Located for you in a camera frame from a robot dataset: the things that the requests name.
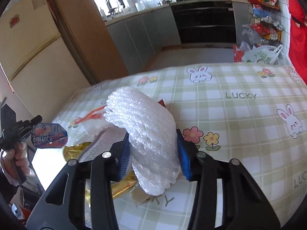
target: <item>bubble wrapped object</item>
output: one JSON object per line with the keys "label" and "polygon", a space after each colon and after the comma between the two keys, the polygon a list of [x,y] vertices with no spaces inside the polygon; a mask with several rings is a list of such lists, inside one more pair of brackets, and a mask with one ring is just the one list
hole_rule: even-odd
{"label": "bubble wrapped object", "polygon": [[129,133],[132,167],[142,189],[160,195],[176,182],[180,165],[171,113],[139,90],[122,87],[107,100],[104,117]]}

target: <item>rabbit ear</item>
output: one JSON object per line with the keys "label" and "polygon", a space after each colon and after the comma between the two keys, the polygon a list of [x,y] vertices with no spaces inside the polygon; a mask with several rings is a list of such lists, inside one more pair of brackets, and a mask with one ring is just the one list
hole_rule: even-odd
{"label": "rabbit ear", "polygon": [[287,115],[287,113],[286,113],[284,110],[282,110],[282,109],[277,109],[277,113],[278,113],[278,115],[280,116],[280,118],[281,118],[282,120],[284,120],[284,121],[287,120],[288,115]]}
{"label": "rabbit ear", "polygon": [[187,73],[189,73],[189,74],[192,74],[192,73],[195,73],[195,72],[196,72],[196,70],[193,69],[193,68],[188,68],[187,69]]}
{"label": "rabbit ear", "polygon": [[287,113],[289,115],[294,115],[292,106],[290,104],[287,104]]}
{"label": "rabbit ear", "polygon": [[198,69],[198,71],[199,72],[204,72],[204,71],[206,71],[208,69],[208,67],[206,67],[206,66],[201,66],[199,69]]}

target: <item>refrigerator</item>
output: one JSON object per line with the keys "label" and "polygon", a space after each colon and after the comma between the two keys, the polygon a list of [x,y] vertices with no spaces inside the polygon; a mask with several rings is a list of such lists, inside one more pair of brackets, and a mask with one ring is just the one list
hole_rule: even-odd
{"label": "refrigerator", "polygon": [[89,86],[54,18],[47,0],[20,0],[0,17],[2,69],[22,103],[44,122],[51,122],[76,90]]}

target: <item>green and white plaid tablecloth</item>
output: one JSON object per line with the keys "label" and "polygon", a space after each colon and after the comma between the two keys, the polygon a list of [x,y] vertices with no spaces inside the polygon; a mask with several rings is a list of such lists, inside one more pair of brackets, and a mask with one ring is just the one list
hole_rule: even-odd
{"label": "green and white plaid tablecloth", "polygon": [[[201,66],[208,69],[198,72]],[[204,73],[206,80],[199,77]],[[215,159],[237,158],[243,163],[283,225],[307,190],[307,86],[293,73],[289,67],[250,63],[196,64],[140,73],[76,92],[53,122],[68,131],[72,143],[82,139],[85,131],[73,121],[105,105],[119,87],[133,86],[154,101],[163,99],[186,140]],[[195,188],[195,183],[179,177],[164,194],[139,206],[129,195],[114,200],[120,229],[186,229]],[[219,187],[217,225],[221,216]]]}

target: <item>brown cabinet side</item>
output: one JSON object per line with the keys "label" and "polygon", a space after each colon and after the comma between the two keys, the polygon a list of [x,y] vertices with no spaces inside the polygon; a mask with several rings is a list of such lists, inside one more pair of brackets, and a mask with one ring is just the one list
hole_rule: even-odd
{"label": "brown cabinet side", "polygon": [[96,82],[128,75],[94,0],[53,2],[71,42]]}

